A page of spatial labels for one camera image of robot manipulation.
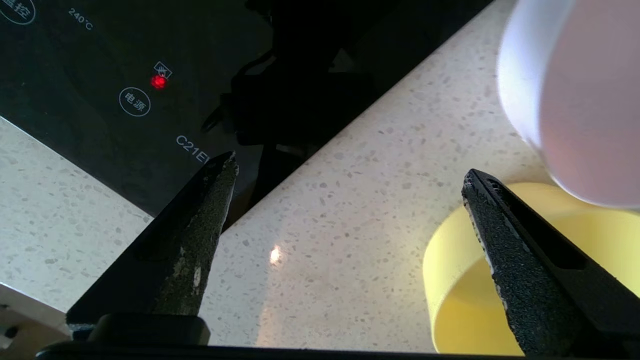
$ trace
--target speckled white countertop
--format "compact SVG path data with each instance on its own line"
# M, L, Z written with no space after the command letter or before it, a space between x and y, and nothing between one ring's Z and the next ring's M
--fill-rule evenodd
M220 238L211 343L432 352L422 256L470 168L550 182L500 109L498 0ZM0 281L66 311L150 221L0 122Z

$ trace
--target yellow bowl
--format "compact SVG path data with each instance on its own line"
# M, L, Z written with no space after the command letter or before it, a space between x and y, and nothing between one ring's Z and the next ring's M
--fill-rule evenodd
M640 293L640 216L586 204L562 189L536 183L509 186L576 246L634 293ZM431 337L438 352L521 356L466 210L436 230L423 275Z

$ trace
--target induction cooktop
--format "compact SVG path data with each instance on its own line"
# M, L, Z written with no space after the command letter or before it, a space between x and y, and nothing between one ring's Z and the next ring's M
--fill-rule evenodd
M151 215L235 151L242 213L487 3L0 0L0 115Z

